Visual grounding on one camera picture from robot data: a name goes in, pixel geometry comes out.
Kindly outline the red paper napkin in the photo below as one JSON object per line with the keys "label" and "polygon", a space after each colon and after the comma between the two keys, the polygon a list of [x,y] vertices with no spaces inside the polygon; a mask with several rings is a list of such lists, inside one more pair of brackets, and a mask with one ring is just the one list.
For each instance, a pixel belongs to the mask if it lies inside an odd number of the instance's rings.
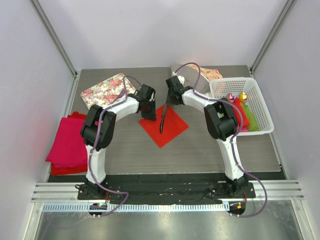
{"label": "red paper napkin", "polygon": [[160,133],[164,105],[156,109],[156,121],[141,119],[138,121],[143,130],[155,144],[162,148],[189,128],[189,125],[170,107],[167,106],[163,131]]}

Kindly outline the floral rectangular tray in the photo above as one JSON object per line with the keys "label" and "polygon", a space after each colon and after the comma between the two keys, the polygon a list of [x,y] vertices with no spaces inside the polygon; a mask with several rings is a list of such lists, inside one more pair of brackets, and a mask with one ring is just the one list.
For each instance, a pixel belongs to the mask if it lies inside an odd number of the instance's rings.
{"label": "floral rectangular tray", "polygon": [[122,98],[118,98],[118,95],[124,88],[123,73],[118,73],[84,91],[80,96],[85,105],[89,109],[92,105],[98,105],[100,107],[107,107],[116,103],[122,102],[126,99],[126,95]]}

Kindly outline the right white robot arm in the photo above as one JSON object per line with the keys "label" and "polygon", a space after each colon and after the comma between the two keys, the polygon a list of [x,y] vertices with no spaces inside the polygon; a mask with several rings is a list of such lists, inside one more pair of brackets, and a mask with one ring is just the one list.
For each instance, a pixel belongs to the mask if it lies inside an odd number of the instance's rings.
{"label": "right white robot arm", "polygon": [[166,104],[186,105],[204,113],[208,133],[219,145],[225,169],[225,190],[236,198],[248,186],[248,175],[240,160],[237,147],[239,133],[236,108],[225,98],[214,99],[201,94],[191,86],[183,86],[178,76],[166,81],[168,87]]}

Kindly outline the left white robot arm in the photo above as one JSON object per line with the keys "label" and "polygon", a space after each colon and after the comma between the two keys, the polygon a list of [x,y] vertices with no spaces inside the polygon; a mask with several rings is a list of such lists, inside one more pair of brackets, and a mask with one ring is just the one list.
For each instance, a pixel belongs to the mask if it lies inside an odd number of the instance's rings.
{"label": "left white robot arm", "polygon": [[113,139],[116,122],[135,113],[141,113],[144,120],[155,121],[155,95],[154,88],[143,84],[134,93],[126,93],[123,100],[106,107],[96,104],[90,107],[80,131],[87,150],[86,182],[77,187],[80,194],[97,200],[106,195],[106,150]]}

